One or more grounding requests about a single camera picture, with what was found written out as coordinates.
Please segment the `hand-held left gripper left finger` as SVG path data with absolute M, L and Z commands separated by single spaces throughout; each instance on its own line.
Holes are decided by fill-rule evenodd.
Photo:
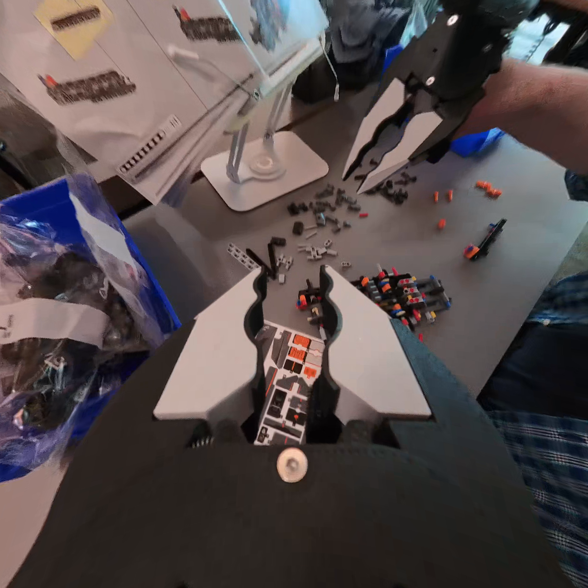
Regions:
M 264 372 L 256 336 L 263 327 L 267 275 L 252 270 L 195 317 L 153 416 L 242 426 L 263 404 Z

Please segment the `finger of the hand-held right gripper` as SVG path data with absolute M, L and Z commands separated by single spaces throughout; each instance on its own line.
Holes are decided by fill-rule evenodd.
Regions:
M 359 167 L 365 155 L 374 147 L 383 129 L 390 124 L 405 104 L 405 85 L 393 78 L 386 88 L 374 96 L 375 101 L 361 121 L 345 163 L 342 180 Z
M 363 194 L 377 187 L 391 175 L 406 167 L 411 159 L 415 158 L 414 153 L 425 140 L 431 138 L 433 131 L 442 121 L 443 119 L 437 113 L 415 114 L 406 124 L 396 147 L 384 154 L 377 167 L 367 174 L 357 193 Z

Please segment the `lego car chassis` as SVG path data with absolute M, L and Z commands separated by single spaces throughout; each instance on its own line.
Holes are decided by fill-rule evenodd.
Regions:
M 377 268 L 375 275 L 360 275 L 348 280 L 349 285 L 411 332 L 419 334 L 422 325 L 434 324 L 438 314 L 452 307 L 452 298 L 435 276 L 417 279 L 411 273 L 399 273 L 395 268 L 390 271 L 380 265 Z M 307 322 L 319 327 L 321 338 L 327 340 L 331 333 L 326 327 L 323 300 L 320 287 L 307 279 L 306 287 L 298 291 L 295 307 L 309 313 Z

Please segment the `instruction booklet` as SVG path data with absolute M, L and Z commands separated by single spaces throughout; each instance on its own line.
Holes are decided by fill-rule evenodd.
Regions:
M 1 74 L 152 203 L 320 53 L 320 1 L 1 1 Z

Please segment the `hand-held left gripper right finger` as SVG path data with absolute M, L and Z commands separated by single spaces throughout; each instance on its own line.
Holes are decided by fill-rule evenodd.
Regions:
M 396 333 L 403 324 L 333 267 L 322 265 L 319 275 L 327 332 L 320 407 L 343 425 L 429 420 L 433 412 Z

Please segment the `dark navy t-shirt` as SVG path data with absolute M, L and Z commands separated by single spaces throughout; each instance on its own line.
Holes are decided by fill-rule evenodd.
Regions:
M 526 325 L 477 400 L 485 410 L 587 420 L 587 325 Z

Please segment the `pile of grey lego pieces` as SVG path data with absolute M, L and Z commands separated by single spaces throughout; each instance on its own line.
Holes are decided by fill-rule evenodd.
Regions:
M 265 248 L 258 251 L 253 246 L 229 242 L 227 254 L 248 271 L 262 269 L 269 281 L 280 285 L 295 260 L 294 253 L 303 254 L 308 261 L 318 262 L 328 256 L 337 257 L 334 236 L 353 228 L 354 219 L 361 212 L 368 212 L 359 198 L 342 187 L 328 183 L 309 202 L 290 202 L 287 206 L 291 221 L 281 227 L 278 234 L 270 234 L 260 240 Z

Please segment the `black lego frame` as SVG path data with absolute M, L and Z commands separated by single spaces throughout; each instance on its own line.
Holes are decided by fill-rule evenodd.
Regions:
M 490 248 L 502 234 L 506 223 L 507 219 L 503 217 L 495 223 L 488 224 L 486 234 L 480 243 L 468 245 L 463 251 L 463 257 L 468 261 L 477 261 L 487 257 Z

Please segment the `person's right forearm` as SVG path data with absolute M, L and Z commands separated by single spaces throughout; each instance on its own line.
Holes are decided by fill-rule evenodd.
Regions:
M 587 70 L 504 60 L 455 137 L 499 128 L 579 175 L 587 174 Z

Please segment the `pile of black lego pieces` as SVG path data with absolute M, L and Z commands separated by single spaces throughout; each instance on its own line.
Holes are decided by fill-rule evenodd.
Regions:
M 387 173 L 386 177 L 378 181 L 378 183 L 368 187 L 367 189 L 363 188 L 370 174 L 377 171 L 381 163 L 381 160 L 371 158 L 369 162 L 369 169 L 366 169 L 364 172 L 353 172 L 354 181 L 359 182 L 357 193 L 367 196 L 380 195 L 395 205 L 403 204 L 408 198 L 408 191 L 406 190 L 406 187 L 415 183 L 417 179 L 415 175 L 411 175 L 404 170 L 400 171 L 400 176 L 398 179 L 393 179 L 395 172 Z

